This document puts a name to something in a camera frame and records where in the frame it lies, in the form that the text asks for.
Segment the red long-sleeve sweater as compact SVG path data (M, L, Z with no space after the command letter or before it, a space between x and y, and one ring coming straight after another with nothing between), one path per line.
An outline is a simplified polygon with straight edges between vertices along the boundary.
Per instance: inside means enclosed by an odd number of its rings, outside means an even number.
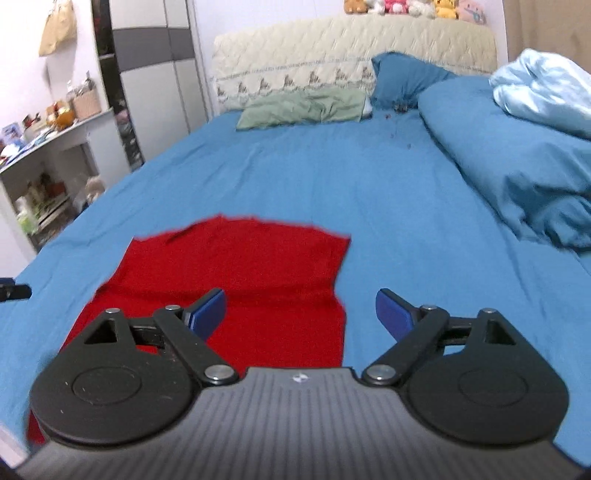
M346 313L335 280L349 237L223 216L133 240L60 353L33 384L29 436L90 447L131 444L177 423L200 387L152 318L211 289L226 313L206 342L238 372L342 363Z

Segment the green tissue pack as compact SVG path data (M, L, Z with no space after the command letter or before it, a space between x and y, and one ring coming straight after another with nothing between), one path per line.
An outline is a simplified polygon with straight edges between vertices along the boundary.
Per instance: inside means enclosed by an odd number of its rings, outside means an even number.
M17 221L21 229L27 235L35 234L38 230L38 222L32 207L25 197L19 197L15 201L17 211Z

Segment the blue bed sheet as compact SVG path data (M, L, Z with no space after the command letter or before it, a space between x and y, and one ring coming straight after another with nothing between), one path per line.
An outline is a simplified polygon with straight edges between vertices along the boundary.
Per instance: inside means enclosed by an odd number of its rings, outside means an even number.
M352 239L337 281L346 365L391 345L374 298L388 287L456 315L504 314L566 382L560 447L590 460L590 247L521 239L468 183L418 107L360 122L236 129L218 116L110 188L21 274L1 308L1 422L26 431L42 365L131 240L216 214L313 224Z

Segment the white shelf desk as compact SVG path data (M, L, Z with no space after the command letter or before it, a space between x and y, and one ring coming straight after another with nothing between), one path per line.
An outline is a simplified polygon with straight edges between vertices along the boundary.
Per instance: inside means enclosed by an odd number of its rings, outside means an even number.
M1 168L1 258L22 269L35 257L33 244L18 224L14 203L41 174L62 181L75 195L89 177L110 188L131 173L111 109L76 122Z

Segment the beige bag on floor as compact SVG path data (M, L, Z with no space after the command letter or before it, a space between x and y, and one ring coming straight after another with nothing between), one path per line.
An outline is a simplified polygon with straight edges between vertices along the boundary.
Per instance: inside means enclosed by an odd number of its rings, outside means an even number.
M85 210L94 203L106 191L105 184L100 176L91 176L86 179L84 186L75 197L79 210Z

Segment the framed photo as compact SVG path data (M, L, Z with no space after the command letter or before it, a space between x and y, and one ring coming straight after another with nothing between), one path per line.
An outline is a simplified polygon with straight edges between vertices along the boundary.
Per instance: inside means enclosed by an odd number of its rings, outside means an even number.
M16 145L23 146L21 127L18 123L11 123L1 128L1 141L5 146Z

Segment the orange plush on desk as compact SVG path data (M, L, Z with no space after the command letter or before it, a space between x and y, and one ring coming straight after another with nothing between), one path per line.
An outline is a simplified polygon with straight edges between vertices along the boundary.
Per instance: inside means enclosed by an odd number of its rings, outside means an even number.
M71 108L60 108L54 111L54 125L58 131L70 128L76 121L76 114Z

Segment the blue folded duvet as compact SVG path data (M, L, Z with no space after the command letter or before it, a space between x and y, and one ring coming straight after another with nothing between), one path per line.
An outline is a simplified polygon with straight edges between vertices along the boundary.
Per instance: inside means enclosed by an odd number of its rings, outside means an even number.
M433 137L513 233L590 247L590 143L505 113L485 77L438 82L418 97Z

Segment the woven storage basket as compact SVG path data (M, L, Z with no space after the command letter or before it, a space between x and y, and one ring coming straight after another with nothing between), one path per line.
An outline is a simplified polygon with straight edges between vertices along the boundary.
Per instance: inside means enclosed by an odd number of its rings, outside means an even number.
M76 95L72 100L72 105L78 120L86 120L102 112L96 89Z

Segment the green pillow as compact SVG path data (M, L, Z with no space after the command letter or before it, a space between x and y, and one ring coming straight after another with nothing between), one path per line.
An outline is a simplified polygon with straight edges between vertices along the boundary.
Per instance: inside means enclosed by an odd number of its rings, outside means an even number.
M328 87L270 94L249 102L238 130L297 124L362 121L373 115L369 96L356 88Z

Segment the dark blue pillow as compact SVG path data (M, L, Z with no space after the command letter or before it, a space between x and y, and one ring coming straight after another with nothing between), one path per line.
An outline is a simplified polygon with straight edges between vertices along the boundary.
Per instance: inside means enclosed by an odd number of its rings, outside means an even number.
M370 101L378 109L416 109L418 97L423 91L457 77L435 64L397 52L375 56L372 65L376 86Z

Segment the beige tote bag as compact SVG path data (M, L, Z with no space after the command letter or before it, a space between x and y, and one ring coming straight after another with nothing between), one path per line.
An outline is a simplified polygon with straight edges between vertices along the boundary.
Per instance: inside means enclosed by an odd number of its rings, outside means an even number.
M52 10L46 18L38 55L47 57L64 44L77 39L77 18L73 2L54 1Z

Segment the cream quilted headboard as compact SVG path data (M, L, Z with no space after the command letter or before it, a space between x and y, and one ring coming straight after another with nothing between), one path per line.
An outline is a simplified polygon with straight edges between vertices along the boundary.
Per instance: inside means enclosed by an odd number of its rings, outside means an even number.
M283 91L328 86L374 90L372 60L398 52L458 75L489 75L497 67L493 32L482 25L408 15L297 20L219 35L212 83L222 112Z

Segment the white grey wardrobe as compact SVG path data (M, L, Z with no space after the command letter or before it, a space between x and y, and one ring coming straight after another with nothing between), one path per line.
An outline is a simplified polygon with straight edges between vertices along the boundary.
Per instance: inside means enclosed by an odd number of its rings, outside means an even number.
M186 0L93 1L96 50L130 168L208 121Z

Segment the light blue blanket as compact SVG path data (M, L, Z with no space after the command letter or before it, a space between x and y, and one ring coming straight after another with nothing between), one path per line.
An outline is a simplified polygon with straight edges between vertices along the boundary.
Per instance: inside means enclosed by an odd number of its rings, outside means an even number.
M590 73L569 58L527 48L489 84L507 114L590 138Z

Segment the white plush toy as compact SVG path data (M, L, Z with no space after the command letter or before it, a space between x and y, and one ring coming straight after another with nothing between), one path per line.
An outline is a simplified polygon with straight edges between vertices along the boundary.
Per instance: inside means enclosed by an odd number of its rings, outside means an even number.
M429 0L408 0L407 8L408 14L415 18L435 19L437 17L435 6Z

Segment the yellow plush toy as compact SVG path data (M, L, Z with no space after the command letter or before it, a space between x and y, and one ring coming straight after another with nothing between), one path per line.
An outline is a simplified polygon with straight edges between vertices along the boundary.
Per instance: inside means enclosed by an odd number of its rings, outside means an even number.
M458 11L455 0L434 0L436 15L439 18L454 19L458 18Z

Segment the light pink plush toy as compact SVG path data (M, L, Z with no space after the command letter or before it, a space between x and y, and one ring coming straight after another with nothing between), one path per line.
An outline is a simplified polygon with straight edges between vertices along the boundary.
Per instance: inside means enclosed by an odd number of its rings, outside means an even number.
M457 5L457 16L461 21L478 25L486 24L484 7L475 0L459 0Z

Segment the brown teddy plush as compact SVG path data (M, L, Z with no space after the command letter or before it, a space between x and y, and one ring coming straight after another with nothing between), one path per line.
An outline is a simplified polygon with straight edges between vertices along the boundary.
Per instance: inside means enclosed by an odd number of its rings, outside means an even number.
M367 14L369 7L363 0L345 0L344 10L348 15Z

